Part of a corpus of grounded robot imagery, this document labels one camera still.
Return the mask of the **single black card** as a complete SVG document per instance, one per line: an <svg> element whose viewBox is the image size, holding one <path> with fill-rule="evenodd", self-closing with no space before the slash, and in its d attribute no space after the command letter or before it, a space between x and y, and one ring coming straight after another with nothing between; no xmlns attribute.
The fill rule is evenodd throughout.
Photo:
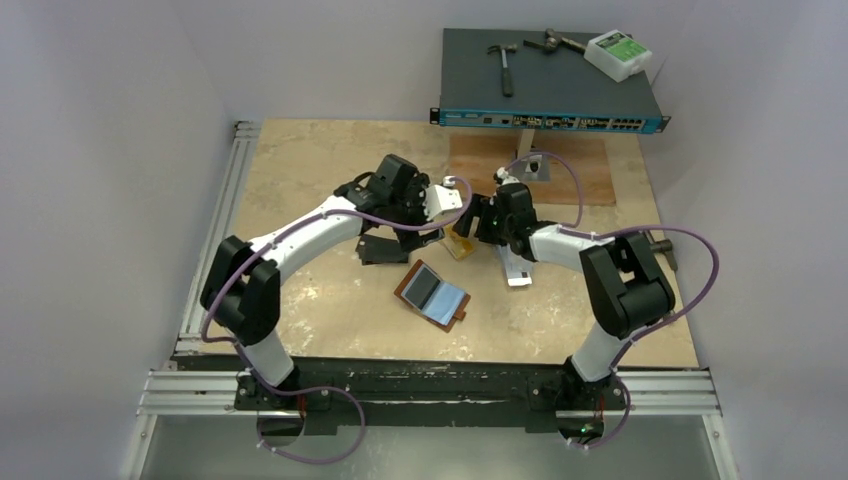
<svg viewBox="0 0 848 480"><path fill-rule="evenodd" d="M421 268L403 290L402 297L415 308L423 310L440 285L437 275Z"/></svg>

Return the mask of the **brown leather card holder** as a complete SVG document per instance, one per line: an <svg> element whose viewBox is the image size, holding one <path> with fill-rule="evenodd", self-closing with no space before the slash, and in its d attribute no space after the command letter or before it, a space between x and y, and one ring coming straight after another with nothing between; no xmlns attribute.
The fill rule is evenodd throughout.
<svg viewBox="0 0 848 480"><path fill-rule="evenodd" d="M416 272L421 268L431 270L441 280L441 285L435 291L423 310L415 308L402 297L403 290L415 276ZM445 333L449 333L457 322L460 322L465 318L466 308L471 300L471 295L469 293L456 285L443 280L422 260L417 260L412 265L410 270L393 291L393 295L404 305L410 308L416 315L425 319Z"/></svg>

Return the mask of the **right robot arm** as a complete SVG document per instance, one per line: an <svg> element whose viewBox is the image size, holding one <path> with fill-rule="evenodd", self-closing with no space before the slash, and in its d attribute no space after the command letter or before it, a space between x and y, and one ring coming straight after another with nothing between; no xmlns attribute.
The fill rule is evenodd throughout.
<svg viewBox="0 0 848 480"><path fill-rule="evenodd" d="M582 274L595 323L565 363L564 399L584 407L613 372L626 343L676 306L670 282L640 232L608 238L580 233L537 216L529 188L502 184L491 196L475 194L454 224L461 237L507 248L519 258Z"/></svg>

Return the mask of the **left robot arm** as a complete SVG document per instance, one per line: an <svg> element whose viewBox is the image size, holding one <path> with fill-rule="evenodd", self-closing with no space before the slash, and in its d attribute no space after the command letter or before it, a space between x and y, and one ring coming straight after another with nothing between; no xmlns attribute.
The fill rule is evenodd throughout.
<svg viewBox="0 0 848 480"><path fill-rule="evenodd" d="M199 299L204 322L229 331L227 342L262 379L259 395L272 408L287 408L298 395L294 361L276 333L283 284L326 251L379 226L391 227L407 250L434 241L425 211L431 185L413 163L388 154L376 170L339 185L286 226L253 240L231 235L218 245Z"/></svg>

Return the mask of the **orange card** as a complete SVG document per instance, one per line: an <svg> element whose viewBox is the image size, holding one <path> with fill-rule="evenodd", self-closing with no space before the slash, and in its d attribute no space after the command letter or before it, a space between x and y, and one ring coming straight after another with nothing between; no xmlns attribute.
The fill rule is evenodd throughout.
<svg viewBox="0 0 848 480"><path fill-rule="evenodd" d="M475 251L474 245L465 237L460 236L448 226L443 228L444 237L441 243L456 261L463 261Z"/></svg>

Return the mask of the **black cards stack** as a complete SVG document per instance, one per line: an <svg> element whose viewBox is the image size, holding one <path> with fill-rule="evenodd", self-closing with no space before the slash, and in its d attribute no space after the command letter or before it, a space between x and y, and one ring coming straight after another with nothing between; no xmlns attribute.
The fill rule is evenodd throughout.
<svg viewBox="0 0 848 480"><path fill-rule="evenodd" d="M355 252L363 266L384 264L407 264L409 253L405 252L397 240L362 235Z"/></svg>

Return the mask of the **silver white cards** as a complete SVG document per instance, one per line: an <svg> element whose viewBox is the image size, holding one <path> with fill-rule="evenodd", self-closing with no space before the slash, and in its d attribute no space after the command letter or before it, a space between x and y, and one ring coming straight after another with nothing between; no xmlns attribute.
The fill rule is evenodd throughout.
<svg viewBox="0 0 848 480"><path fill-rule="evenodd" d="M532 284L533 263L514 254L508 246L497 245L506 283L511 288L521 288Z"/></svg>

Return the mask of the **silver metal stand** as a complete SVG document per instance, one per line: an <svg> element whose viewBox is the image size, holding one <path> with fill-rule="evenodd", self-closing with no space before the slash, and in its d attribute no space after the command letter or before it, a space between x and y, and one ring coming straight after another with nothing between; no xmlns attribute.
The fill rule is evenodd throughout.
<svg viewBox="0 0 848 480"><path fill-rule="evenodd" d="M551 180L550 163L546 156L533 145L535 131L522 129L519 133L515 160L509 166L509 172L519 181L549 182Z"/></svg>

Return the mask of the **brown wooden board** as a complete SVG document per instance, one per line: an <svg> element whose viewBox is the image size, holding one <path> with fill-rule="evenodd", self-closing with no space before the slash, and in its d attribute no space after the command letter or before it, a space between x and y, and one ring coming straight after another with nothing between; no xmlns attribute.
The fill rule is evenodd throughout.
<svg viewBox="0 0 848 480"><path fill-rule="evenodd" d="M516 157L516 134L453 134L449 139L448 172L469 181L473 192L491 195L495 171ZM616 196L604 141L568 133L536 133L532 147L565 160L577 173L586 206L613 206ZM560 161L544 158L539 170L522 180L536 203L575 205L577 187Z"/></svg>

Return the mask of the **hammer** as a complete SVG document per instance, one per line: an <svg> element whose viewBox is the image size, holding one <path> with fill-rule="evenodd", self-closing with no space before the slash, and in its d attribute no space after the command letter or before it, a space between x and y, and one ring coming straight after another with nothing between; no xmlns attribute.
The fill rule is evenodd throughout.
<svg viewBox="0 0 848 480"><path fill-rule="evenodd" d="M508 55L516 53L517 50L518 46L516 44L497 44L487 48L488 54L498 53L500 55L501 93L506 98L511 98L514 95L514 85L508 62Z"/></svg>

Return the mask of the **grey metal clamp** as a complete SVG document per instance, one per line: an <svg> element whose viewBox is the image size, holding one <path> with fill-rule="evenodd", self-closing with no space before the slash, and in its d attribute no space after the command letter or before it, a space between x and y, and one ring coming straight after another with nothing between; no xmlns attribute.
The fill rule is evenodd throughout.
<svg viewBox="0 0 848 480"><path fill-rule="evenodd" d="M644 233L648 240L650 250L655 255L662 255L673 272L677 272L679 265L674 253L673 242L670 239L656 239L651 231Z"/></svg>

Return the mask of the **black metal tool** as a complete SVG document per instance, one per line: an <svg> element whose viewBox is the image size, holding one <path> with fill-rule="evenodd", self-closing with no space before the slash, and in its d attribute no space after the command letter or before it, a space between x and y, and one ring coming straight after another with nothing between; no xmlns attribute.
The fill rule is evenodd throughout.
<svg viewBox="0 0 848 480"><path fill-rule="evenodd" d="M546 54L552 54L562 48L584 55L587 45L576 40L568 38L564 34L557 32L552 28L548 28L544 32L545 39L539 43L532 40L523 40L524 47L540 50Z"/></svg>

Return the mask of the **white green box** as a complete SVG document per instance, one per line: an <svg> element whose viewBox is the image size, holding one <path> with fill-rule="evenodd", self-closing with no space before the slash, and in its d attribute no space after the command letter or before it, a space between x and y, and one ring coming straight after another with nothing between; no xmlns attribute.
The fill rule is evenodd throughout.
<svg viewBox="0 0 848 480"><path fill-rule="evenodd" d="M630 35L612 30L588 41L583 58L616 83L643 72L653 52Z"/></svg>

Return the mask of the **blue network switch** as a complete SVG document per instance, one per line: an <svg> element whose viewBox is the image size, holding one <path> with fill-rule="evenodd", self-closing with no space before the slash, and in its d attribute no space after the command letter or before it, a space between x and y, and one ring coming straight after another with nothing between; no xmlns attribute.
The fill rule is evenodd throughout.
<svg viewBox="0 0 848 480"><path fill-rule="evenodd" d="M661 133L662 113L646 74L616 83L582 55L546 54L540 30L446 28L442 33L439 103L429 121L442 127L533 129L603 133ZM508 55L514 95L501 93L501 60L487 48L516 44Z"/></svg>

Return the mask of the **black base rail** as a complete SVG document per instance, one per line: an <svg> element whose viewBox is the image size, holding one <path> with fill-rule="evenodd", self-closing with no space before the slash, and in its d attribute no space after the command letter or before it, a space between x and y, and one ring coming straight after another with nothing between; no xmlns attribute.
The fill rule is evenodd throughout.
<svg viewBox="0 0 848 480"><path fill-rule="evenodd" d="M605 413L630 400L616 377L584 383L566 365L298 357L271 392L233 355L178 356L180 372L232 373L234 409L278 420L294 415L307 435L341 426L521 428L596 439Z"/></svg>

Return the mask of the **aluminium frame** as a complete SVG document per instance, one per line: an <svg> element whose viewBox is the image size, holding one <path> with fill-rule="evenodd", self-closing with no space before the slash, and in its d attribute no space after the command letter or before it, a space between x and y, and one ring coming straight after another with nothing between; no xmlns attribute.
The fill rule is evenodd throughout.
<svg viewBox="0 0 848 480"><path fill-rule="evenodd" d="M231 232L259 234L272 220L286 223L307 201L318 201L319 187L329 188L360 171L374 168L383 154L397 153L427 173L448 174L449 139L453 134L486 133L471 127L438 127L425 122L376 120L267 119L242 122L237 129L239 160L233 159L222 193L220 215L213 222L199 272L211 266L212 242ZM600 137L605 144L616 196L613 206L584 206L581 228L615 230L625 225L659 220L639 141L635 134L571 132ZM306 186L296 186L295 160L314 161ZM473 240L477 253L456 261L445 247L418 250L422 259L445 279L459 283L471 295L471 309L451 333L438 333L424 320L405 313L390 288L406 268L358 267L353 241L334 247L309 263L283 288L282 326L278 334L294 357L440 362L491 362L561 365L589 331L588 297L582 277L558 267L536 267L531 287L506 286L496 254ZM371 298L385 321L366 320L347 303ZM168 369L149 375L139 414L146 417L261 418L234 409L236 378L232 373L180 372L178 356L233 355L230 347L202 346L200 306L188 307L184 330ZM738 479L711 375L695 367L695 352L685 316L626 354L618 367L629 388L635 420L684 419L704 427L703 443L717 478Z"/></svg>

